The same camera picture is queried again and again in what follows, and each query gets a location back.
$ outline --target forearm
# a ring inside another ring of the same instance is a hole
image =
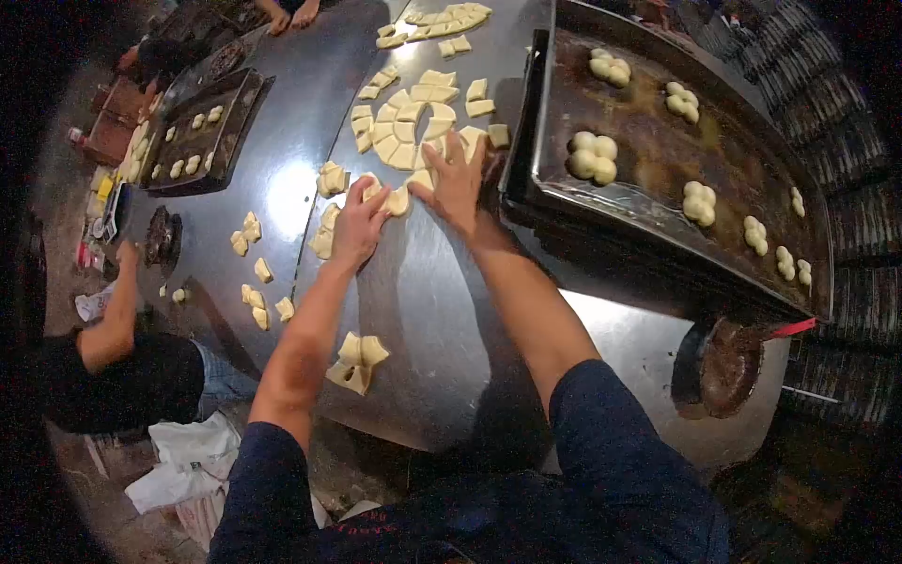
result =
[[[249,421],[268,421],[307,452],[310,411],[322,388],[339,314],[354,269],[326,262],[301,300],[263,371]]]
[[[92,374],[132,353],[138,292],[137,271],[137,264],[119,265],[119,277],[113,294],[106,303],[103,320],[78,333],[78,352],[85,368]]]
[[[551,394],[564,373],[601,356],[557,286],[517,251],[487,212],[479,212],[467,244],[548,413]]]

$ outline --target black shirt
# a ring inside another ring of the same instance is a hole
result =
[[[135,335],[131,355],[91,374],[77,337],[78,329],[46,337],[36,366],[44,414],[61,428],[109,433],[197,417],[204,363],[191,341],[166,333]]]
[[[571,368],[549,412],[560,478],[467,476],[322,531],[298,442],[251,423],[207,563],[727,561],[723,509],[607,364]]]

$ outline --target hand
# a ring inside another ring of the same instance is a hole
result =
[[[433,208],[465,241],[469,241],[476,229],[476,201],[483,184],[485,135],[479,136],[476,151],[469,164],[464,158],[464,146],[457,132],[448,133],[446,146],[449,161],[429,145],[423,145],[427,160],[438,174],[436,190],[432,191],[419,182],[411,182],[408,188]]]
[[[291,23],[291,16],[282,8],[273,10],[270,13],[270,17],[272,18],[272,21],[270,22],[269,35],[279,35],[284,32],[288,28],[288,24]]]
[[[304,29],[311,23],[313,23],[313,19],[317,17],[319,13],[319,0],[307,0],[303,6],[298,8],[298,11],[294,13],[294,17],[291,18],[291,29],[300,30]]]
[[[345,207],[336,218],[336,229],[332,239],[331,262],[356,271],[373,256],[382,224],[391,215],[379,208],[389,197],[391,189],[383,186],[372,198],[363,201],[364,190],[373,184],[373,178],[363,176],[351,185],[345,200]]]
[[[116,249],[115,259],[119,263],[119,268],[124,266],[135,267],[138,265],[139,254],[138,244],[125,239],[119,244],[119,248]]]

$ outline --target kitchen floor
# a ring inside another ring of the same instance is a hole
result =
[[[110,281],[94,269],[79,270],[75,253],[89,202],[95,165],[82,158],[66,140],[70,127],[87,132],[95,116],[90,112],[97,85],[108,84],[119,54],[140,38],[143,22],[155,10],[152,0],[125,3],[110,23],[104,41],[87,50],[72,70],[69,86],[60,93],[48,120],[41,152],[32,170],[31,206],[44,224],[48,297],[44,332],[60,335],[82,324],[73,299],[91,294]],[[247,406],[237,412],[246,417]],[[57,461],[84,519],[94,534],[122,562],[203,562],[206,553],[182,529],[174,510],[139,515],[124,493],[126,486],[155,462],[146,435],[98,438],[98,471],[85,438],[48,423]],[[333,516],[356,502],[399,501],[408,491],[412,453],[406,448],[319,420],[311,441],[311,490]]]

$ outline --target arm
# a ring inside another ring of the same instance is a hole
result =
[[[457,134],[448,135],[448,164],[425,145],[427,158],[436,167],[436,190],[410,184],[464,239],[485,279],[485,285],[504,327],[520,351],[548,414],[548,403],[564,373],[586,359],[600,359],[582,322],[557,290],[557,286],[528,258],[517,252],[510,237],[476,201],[482,184],[484,137],[473,159],[464,161]]]
[[[256,0],[257,7],[270,16],[269,35],[279,35],[291,22],[291,16],[276,0]]]
[[[119,277],[113,295],[106,304],[103,320],[78,333],[76,347],[85,368],[96,374],[121,360],[134,348],[135,296],[138,291],[138,250],[131,241],[123,241],[116,251]]]
[[[351,186],[336,220],[332,258],[319,268],[282,333],[251,406],[249,422],[266,421],[285,429],[304,452],[310,442],[310,411],[322,387],[348,284],[373,254],[388,217],[379,211],[388,198],[388,187],[362,201],[364,189],[372,183],[372,178],[363,177]]]

